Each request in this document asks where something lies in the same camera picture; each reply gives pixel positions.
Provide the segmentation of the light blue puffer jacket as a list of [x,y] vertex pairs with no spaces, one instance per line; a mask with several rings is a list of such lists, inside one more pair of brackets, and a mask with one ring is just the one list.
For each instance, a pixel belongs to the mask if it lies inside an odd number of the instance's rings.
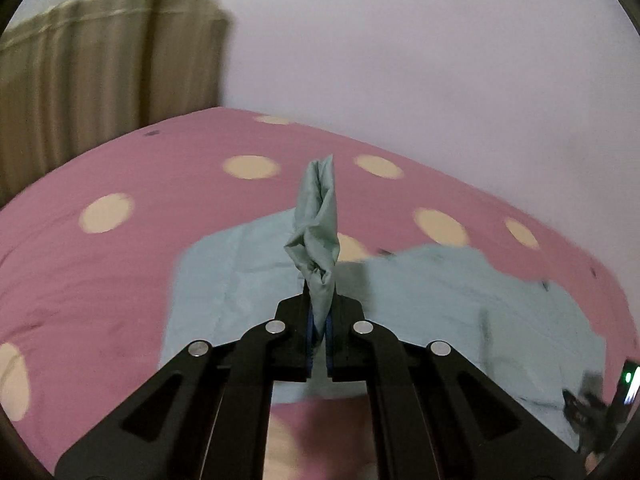
[[[273,315],[303,279],[285,251],[294,209],[277,204],[292,184],[235,179],[213,166],[164,185],[176,228],[193,233],[172,272],[160,360],[189,341],[224,344]],[[340,236],[336,288],[374,322],[412,344],[448,341],[561,440],[578,437],[563,391],[601,378],[605,342],[575,299],[548,278],[498,271],[471,247],[421,244],[369,256],[354,229]]]

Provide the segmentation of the striped green curtain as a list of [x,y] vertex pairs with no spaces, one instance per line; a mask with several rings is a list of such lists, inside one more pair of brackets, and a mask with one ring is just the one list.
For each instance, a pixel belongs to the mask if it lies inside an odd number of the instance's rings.
[[1,200],[132,130],[220,102],[217,0],[70,0],[1,36]]

